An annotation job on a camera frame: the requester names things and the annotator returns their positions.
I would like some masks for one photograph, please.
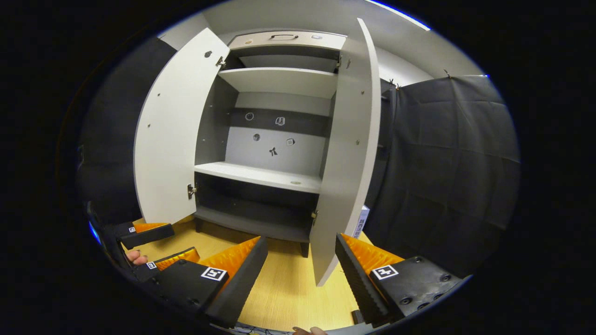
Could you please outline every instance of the ceiling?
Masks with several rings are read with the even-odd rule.
[[[320,30],[348,35],[350,23],[363,19],[375,46],[400,56],[433,77],[482,75],[456,46],[389,10],[364,0],[232,0],[203,14],[218,35],[241,30],[279,28]]]

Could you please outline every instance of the cabinet shelf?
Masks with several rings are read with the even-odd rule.
[[[196,172],[205,173],[206,175],[270,187],[285,188],[286,190],[319,193],[321,189],[321,178],[319,176],[299,175],[295,173],[259,169],[258,167],[226,162],[195,165],[194,170]]]
[[[224,70],[219,76],[238,92],[272,92],[331,99],[337,74],[288,67],[251,67]]]

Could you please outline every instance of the wooden floor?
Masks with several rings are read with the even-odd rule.
[[[201,258],[206,258],[254,237],[209,222],[195,232],[194,220],[188,217],[175,224],[172,237],[134,249],[152,261],[194,246]],[[364,233],[359,239],[370,243]],[[299,243],[269,238],[267,244],[269,255],[239,322],[281,331],[292,331],[294,326],[332,330],[354,325],[350,313],[358,305],[340,265],[323,287],[317,287],[311,255],[303,258]]]

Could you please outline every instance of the white cabinet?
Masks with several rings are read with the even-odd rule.
[[[322,285],[337,265],[336,233],[354,230],[364,203],[380,95],[360,19],[347,37],[262,32],[229,48],[203,30],[162,70],[139,118],[135,183],[145,220],[195,214],[300,242],[305,256],[310,243]]]

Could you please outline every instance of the black fabric wall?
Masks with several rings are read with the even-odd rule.
[[[100,222],[141,217],[132,164],[136,124],[149,89],[175,53],[149,39],[113,69],[91,101],[79,139],[77,184]]]
[[[375,201],[377,201],[387,169],[393,129],[393,114],[395,113],[395,88],[396,86],[394,84],[381,79],[381,119],[378,132],[377,155],[375,156],[374,167],[372,168],[367,197],[364,200],[364,204],[368,208],[372,208]]]
[[[401,87],[365,232],[378,247],[403,258],[425,256],[463,277],[496,249],[519,178],[513,121],[487,77]]]

